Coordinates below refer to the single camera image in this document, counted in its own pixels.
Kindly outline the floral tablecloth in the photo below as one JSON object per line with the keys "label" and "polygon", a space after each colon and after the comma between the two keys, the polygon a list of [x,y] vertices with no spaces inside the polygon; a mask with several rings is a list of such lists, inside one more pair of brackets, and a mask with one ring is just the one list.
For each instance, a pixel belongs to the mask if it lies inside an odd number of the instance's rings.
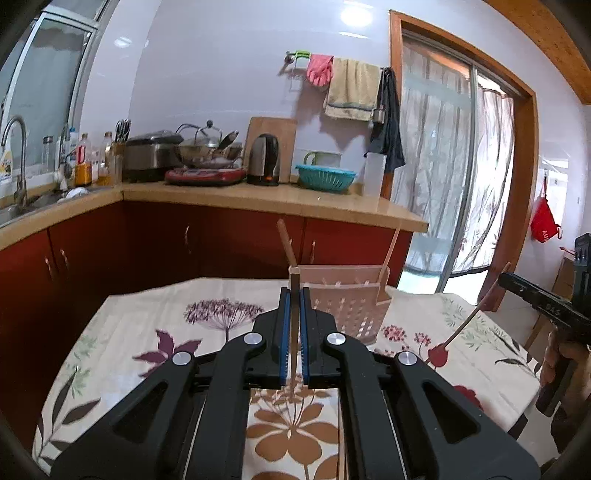
{"label": "floral tablecloth", "polygon": [[[40,414],[32,447],[49,471],[82,433],[174,353],[205,355],[252,329],[276,308],[279,280],[197,279],[108,298],[64,361]],[[490,317],[454,294],[390,290],[391,304],[373,350],[448,357],[436,371],[504,429],[539,388],[539,364]],[[246,479],[339,477],[339,395],[301,383],[256,390],[249,401]]]}

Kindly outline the pink rubber glove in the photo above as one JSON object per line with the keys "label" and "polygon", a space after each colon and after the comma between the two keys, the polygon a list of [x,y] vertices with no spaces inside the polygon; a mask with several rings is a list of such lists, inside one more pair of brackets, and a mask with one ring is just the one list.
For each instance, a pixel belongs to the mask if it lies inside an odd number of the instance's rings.
{"label": "pink rubber glove", "polygon": [[332,56],[311,54],[307,69],[308,83],[318,88],[329,85],[332,81],[332,62]]}

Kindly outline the red hanging bag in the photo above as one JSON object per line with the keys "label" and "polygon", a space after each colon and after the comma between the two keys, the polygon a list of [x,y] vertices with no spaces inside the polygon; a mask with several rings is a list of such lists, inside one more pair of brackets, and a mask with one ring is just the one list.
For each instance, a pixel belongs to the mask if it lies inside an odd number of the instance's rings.
{"label": "red hanging bag", "polygon": [[544,174],[541,194],[535,202],[530,230],[532,238],[546,243],[554,237],[562,238],[562,227],[556,223],[548,200],[548,174]]}

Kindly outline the beige countertop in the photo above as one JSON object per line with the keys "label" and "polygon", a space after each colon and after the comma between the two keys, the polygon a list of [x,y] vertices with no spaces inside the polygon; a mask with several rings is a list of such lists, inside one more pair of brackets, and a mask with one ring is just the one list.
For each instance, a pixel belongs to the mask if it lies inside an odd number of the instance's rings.
{"label": "beige countertop", "polygon": [[176,203],[304,216],[425,233],[429,223],[382,197],[332,194],[296,185],[184,187],[163,183],[122,184],[65,200],[1,226],[3,249],[50,226],[121,201]]}

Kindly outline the green mug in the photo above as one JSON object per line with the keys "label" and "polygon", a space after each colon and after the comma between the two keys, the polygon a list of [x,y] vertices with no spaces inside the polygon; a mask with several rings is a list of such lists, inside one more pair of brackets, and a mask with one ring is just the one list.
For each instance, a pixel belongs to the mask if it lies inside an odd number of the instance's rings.
{"label": "green mug", "polygon": [[311,151],[304,155],[303,163],[312,166],[339,168],[342,155],[339,153]]}

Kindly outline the knife block with knives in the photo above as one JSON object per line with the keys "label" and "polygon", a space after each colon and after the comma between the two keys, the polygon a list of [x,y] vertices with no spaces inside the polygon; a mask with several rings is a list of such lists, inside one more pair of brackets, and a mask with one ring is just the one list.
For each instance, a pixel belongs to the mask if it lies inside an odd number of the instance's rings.
{"label": "knife block with knives", "polygon": [[115,140],[113,142],[113,184],[118,185],[122,181],[123,157],[125,144],[129,137],[131,126],[130,119],[122,119],[116,123]]}

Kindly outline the wooden cutting board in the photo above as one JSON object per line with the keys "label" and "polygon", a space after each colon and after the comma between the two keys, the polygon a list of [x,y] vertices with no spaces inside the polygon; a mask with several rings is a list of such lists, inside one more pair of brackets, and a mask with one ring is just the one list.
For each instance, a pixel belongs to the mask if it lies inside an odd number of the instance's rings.
{"label": "wooden cutting board", "polygon": [[290,182],[296,135],[296,119],[252,117],[242,162],[246,182],[264,186]]}

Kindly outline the beige towel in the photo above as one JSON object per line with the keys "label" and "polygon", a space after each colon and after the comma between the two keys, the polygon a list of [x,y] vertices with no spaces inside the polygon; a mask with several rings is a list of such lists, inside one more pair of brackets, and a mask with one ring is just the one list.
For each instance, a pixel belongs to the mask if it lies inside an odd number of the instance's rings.
{"label": "beige towel", "polygon": [[325,97],[325,115],[369,122],[376,107],[381,68],[353,59],[335,58]]}

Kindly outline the red induction cooker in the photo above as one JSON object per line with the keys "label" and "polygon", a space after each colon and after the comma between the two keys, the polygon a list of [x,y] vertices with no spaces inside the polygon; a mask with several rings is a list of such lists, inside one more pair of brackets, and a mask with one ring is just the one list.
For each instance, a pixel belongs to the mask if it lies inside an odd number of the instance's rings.
{"label": "red induction cooker", "polygon": [[164,181],[169,185],[214,187],[235,185],[245,177],[246,172],[242,168],[175,168],[165,174]]}

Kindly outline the steel wok with lid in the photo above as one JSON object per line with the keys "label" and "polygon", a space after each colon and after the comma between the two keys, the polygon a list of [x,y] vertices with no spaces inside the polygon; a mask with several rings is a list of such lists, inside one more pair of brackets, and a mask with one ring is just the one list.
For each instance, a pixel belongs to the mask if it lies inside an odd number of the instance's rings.
{"label": "steel wok with lid", "polygon": [[180,135],[187,129],[192,129],[194,135],[183,139],[175,150],[178,160],[187,168],[229,168],[242,154],[238,131],[224,134],[212,120],[207,120],[204,127],[183,123],[175,133]]}

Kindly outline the red label oil bottle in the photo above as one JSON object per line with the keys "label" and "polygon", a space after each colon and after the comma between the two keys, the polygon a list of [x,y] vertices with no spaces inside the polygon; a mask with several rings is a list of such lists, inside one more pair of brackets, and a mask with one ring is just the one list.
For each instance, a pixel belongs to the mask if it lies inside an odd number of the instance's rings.
{"label": "red label oil bottle", "polygon": [[76,148],[75,185],[83,187],[92,184],[91,144],[88,134],[83,133]]}

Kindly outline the white cleaner bottle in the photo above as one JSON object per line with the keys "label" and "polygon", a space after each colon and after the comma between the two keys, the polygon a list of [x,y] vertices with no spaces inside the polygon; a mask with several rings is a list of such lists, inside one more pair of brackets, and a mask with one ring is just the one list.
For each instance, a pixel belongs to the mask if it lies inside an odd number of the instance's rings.
{"label": "white cleaner bottle", "polygon": [[4,182],[12,179],[12,152],[10,150],[10,141],[1,147],[0,159],[0,181]]}

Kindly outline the wooden chopstick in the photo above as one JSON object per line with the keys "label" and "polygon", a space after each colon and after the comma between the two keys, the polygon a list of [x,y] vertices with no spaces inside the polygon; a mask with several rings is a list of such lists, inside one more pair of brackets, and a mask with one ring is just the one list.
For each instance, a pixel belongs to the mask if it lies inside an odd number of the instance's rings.
{"label": "wooden chopstick", "polygon": [[281,245],[283,246],[284,253],[286,253],[288,265],[290,265],[290,267],[297,267],[297,257],[294,254],[294,249],[291,245],[290,235],[287,232],[287,226],[286,223],[284,223],[283,218],[277,220],[276,227],[277,231],[280,234]]}
{"label": "wooden chopstick", "polygon": [[296,381],[300,335],[300,268],[290,266],[290,380]]}
{"label": "wooden chopstick", "polygon": [[390,243],[388,252],[387,252],[387,254],[386,254],[385,258],[384,258],[384,262],[383,262],[382,267],[380,269],[379,283],[381,283],[387,277],[387,275],[386,275],[387,274],[387,270],[389,269],[389,264],[390,264],[390,261],[391,261],[391,257],[392,257],[392,255],[394,253],[394,248],[396,247],[396,244],[397,244],[399,235],[400,235],[400,229],[397,228],[394,231],[394,234],[393,234],[393,237],[392,237],[392,240],[391,240],[391,243]]}
{"label": "wooden chopstick", "polygon": [[444,350],[460,335],[460,333],[470,324],[470,322],[476,317],[476,315],[481,311],[481,309],[485,306],[489,298],[492,296],[494,291],[497,289],[499,284],[499,279],[502,274],[507,273],[511,267],[511,262],[507,262],[506,265],[503,267],[499,275],[497,276],[496,280],[486,292],[484,297],[479,301],[479,303],[473,308],[467,318],[454,330],[454,332],[444,341],[443,348]]}

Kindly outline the teal plastic basket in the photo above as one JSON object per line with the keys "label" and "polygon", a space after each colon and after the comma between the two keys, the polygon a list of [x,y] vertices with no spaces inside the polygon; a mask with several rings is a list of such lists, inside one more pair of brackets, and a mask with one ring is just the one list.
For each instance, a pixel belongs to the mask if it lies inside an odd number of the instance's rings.
{"label": "teal plastic basket", "polygon": [[318,165],[298,164],[297,172],[304,187],[329,193],[346,192],[356,179],[355,171]]}

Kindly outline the wall towel rack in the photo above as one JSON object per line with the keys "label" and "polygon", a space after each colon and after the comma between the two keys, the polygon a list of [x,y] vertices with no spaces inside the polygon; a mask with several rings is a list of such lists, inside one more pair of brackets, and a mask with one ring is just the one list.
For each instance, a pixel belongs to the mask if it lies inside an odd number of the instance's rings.
{"label": "wall towel rack", "polygon": [[[287,51],[283,57],[283,66],[280,67],[279,76],[283,75],[304,75],[307,77],[308,61],[311,53],[307,50]],[[384,66],[373,65],[360,60],[334,57],[332,62],[332,81],[335,79],[349,78],[353,79],[379,76],[385,69]]]}

